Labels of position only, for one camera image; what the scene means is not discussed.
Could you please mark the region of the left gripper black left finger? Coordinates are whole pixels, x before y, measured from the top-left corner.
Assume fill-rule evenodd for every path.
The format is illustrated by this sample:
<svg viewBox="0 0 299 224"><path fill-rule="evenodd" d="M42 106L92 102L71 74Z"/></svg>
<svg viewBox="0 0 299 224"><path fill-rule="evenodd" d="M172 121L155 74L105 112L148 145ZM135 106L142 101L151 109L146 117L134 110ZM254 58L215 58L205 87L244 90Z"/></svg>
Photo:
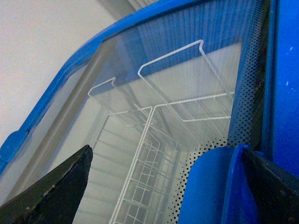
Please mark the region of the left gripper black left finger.
<svg viewBox="0 0 299 224"><path fill-rule="evenodd" d="M71 224L88 183L89 145L0 207L2 224Z"/></svg>

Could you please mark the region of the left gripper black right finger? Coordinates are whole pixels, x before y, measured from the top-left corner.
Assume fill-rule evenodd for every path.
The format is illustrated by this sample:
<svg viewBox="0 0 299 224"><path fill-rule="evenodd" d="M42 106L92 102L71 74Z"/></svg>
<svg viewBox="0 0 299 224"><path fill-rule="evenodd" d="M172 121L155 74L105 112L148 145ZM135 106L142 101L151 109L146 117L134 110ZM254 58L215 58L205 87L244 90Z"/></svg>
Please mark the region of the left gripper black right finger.
<svg viewBox="0 0 299 224"><path fill-rule="evenodd" d="M243 150L242 163L258 207L258 223L297 224L299 179L250 148Z"/></svg>

